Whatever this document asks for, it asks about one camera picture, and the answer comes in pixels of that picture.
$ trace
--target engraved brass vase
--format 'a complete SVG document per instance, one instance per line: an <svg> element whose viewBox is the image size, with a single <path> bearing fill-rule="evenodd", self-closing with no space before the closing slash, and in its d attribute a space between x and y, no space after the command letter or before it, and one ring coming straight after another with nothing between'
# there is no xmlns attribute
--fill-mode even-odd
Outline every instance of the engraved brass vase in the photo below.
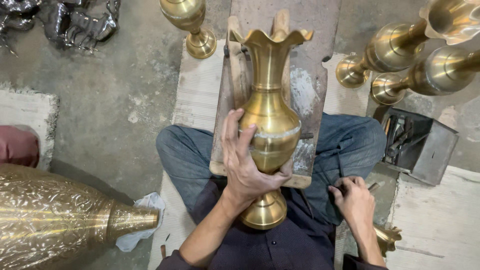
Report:
<svg viewBox="0 0 480 270"><path fill-rule="evenodd" d="M384 105L401 101L408 88L427 96L450 95L467 87L476 72L480 72L480 50L469 53L443 47L412 66L405 78L393 73L378 76L372 82L370 95Z"/></svg>
<svg viewBox="0 0 480 270"><path fill-rule="evenodd" d="M60 268L82 250L156 228L158 218L62 176L0 165L1 269Z"/></svg>
<svg viewBox="0 0 480 270"><path fill-rule="evenodd" d="M189 31L186 47L198 59L211 56L216 49L213 32L200 28L205 18L205 0L160 0L165 17L177 28Z"/></svg>
<svg viewBox="0 0 480 270"><path fill-rule="evenodd" d="M296 30L287 35L278 30L270 37L262 30L251 30L245 38L232 31L230 40L248 48L253 65L252 95L243 105L245 113L239 131L250 124L258 127L251 142L251 154L258 170L275 173L292 156L301 134L298 115L282 98L282 74L293 46L311 40L313 32ZM287 215L287 204L280 190L256 199L241 221L249 227L267 230L279 225Z"/></svg>

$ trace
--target white plastic bag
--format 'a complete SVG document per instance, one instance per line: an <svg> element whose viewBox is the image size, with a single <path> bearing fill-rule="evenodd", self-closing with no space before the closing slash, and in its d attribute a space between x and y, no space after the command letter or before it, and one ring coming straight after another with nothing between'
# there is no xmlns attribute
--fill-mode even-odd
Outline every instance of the white plastic bag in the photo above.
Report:
<svg viewBox="0 0 480 270"><path fill-rule="evenodd" d="M158 218L158 226L154 229L129 233L129 234L120 236L117 239L116 245L123 252L132 251L137 246L137 243L138 241L140 241L140 239L146 239L150 237L160 227L160 225L162 224L163 210L165 209L165 202L162 200L162 198L157 192L152 192L144 196L142 199L137 200L133 206L134 207L142 206L147 208L158 209L160 210L160 217Z"/></svg>

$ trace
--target brass vase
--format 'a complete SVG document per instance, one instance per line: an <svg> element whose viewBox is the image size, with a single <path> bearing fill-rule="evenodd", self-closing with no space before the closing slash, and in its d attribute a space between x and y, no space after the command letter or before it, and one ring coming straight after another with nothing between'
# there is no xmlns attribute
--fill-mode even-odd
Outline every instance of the brass vase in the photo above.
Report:
<svg viewBox="0 0 480 270"><path fill-rule="evenodd" d="M282 98L282 74L293 46L311 40L313 32L296 30L287 35L278 30L270 37L262 30L251 30L245 38L232 31L230 40L248 48L253 65L252 95L243 106L239 131L252 123L258 127L251 154L258 170L275 173L295 151L301 134L298 115ZM249 227L267 230L279 225L287 215L287 204L279 190L256 199L240 219Z"/></svg>
<svg viewBox="0 0 480 270"><path fill-rule="evenodd" d="M338 82L347 88L358 88L368 80L371 71L384 73L407 69L428 40L426 27L423 19L414 25L393 23L384 26L367 44L363 56L348 56L338 63Z"/></svg>
<svg viewBox="0 0 480 270"><path fill-rule="evenodd" d="M158 210L110 199L65 177L0 165L1 269L55 269L82 250L156 228Z"/></svg>
<svg viewBox="0 0 480 270"><path fill-rule="evenodd" d="M370 94L375 102L384 105L401 101L408 88L427 96L450 95L467 87L476 72L480 72L480 50L469 53L443 47L412 66L405 78L381 74L372 82Z"/></svg>
<svg viewBox="0 0 480 270"><path fill-rule="evenodd" d="M377 234L377 242L382 256L386 258L387 251L395 251L395 242L402 240L402 236L400 235L402 230L397 227L387 230L377 224L374 224L373 226L375 228L375 233Z"/></svg>
<svg viewBox="0 0 480 270"><path fill-rule="evenodd" d="M420 17L428 22L427 37L458 44L480 33L480 0L430 0Z"/></svg>
<svg viewBox="0 0 480 270"><path fill-rule="evenodd" d="M362 86L370 71L398 72L417 59L430 38L443 38L448 45L472 39L480 33L480 0L430 0L416 24L389 24L380 29L363 56L348 56L336 68L336 78L347 88Z"/></svg>
<svg viewBox="0 0 480 270"><path fill-rule="evenodd" d="M205 0L160 0L165 17L177 28L189 31L186 47L198 59L211 56L216 49L212 31L200 28L205 18Z"/></svg>

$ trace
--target concrete floor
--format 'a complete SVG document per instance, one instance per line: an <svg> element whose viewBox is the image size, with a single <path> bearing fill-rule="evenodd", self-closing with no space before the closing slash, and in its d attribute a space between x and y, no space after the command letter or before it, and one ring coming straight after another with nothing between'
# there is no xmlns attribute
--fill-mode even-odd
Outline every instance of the concrete floor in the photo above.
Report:
<svg viewBox="0 0 480 270"><path fill-rule="evenodd" d="M343 0L335 52L361 54L371 36L390 22L418 20L425 1ZM96 10L102 8L97 1ZM225 38L229 0L208 0L204 26ZM158 1L123 1L120 30L94 55L70 49L59 51L43 36L38 23L15 36L16 59L0 51L0 82L56 94L60 98L52 171L93 186L120 201L159 191L162 166L154 147L156 134L169 125L185 32L162 15ZM479 49L480 37L461 46ZM431 40L426 57L444 46ZM448 97L409 94L396 107L442 120L460 132L450 165L480 172L480 76L461 92ZM372 115L376 105L369 103ZM375 220L386 221L397 173L377 165L369 183L378 182ZM355 250L350 243L349 250ZM112 245L87 253L70 269L146 269L151 238L130 253Z"/></svg>

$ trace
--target blue jeans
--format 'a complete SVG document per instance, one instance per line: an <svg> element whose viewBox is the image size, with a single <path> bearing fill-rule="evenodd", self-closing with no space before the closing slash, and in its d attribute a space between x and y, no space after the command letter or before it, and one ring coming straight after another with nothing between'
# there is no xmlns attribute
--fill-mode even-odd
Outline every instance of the blue jeans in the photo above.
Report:
<svg viewBox="0 0 480 270"><path fill-rule="evenodd" d="M209 170L213 134L172 125L156 138L163 167L191 213L205 185L226 179ZM341 176L364 179L385 151L386 136L378 121L369 117L323 114L313 165L312 184L305 189L315 213L339 225L342 216L333 205L328 186Z"/></svg>

